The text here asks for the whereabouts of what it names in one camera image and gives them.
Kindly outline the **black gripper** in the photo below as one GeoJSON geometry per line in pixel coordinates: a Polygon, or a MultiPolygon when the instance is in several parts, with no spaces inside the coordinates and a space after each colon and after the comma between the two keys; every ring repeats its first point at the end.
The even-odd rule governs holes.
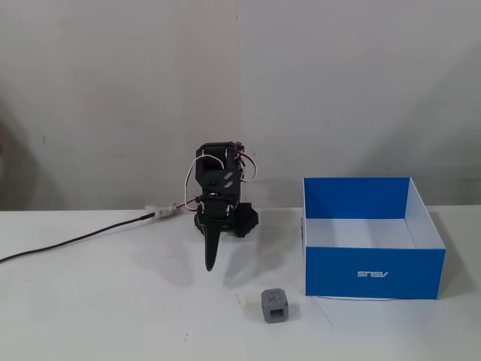
{"type": "Polygon", "coordinates": [[[205,266],[210,272],[216,262],[221,230],[233,230],[235,199],[219,194],[207,194],[196,198],[197,212],[194,224],[205,240],[205,266]],[[218,224],[207,224],[212,221],[218,224]]]}

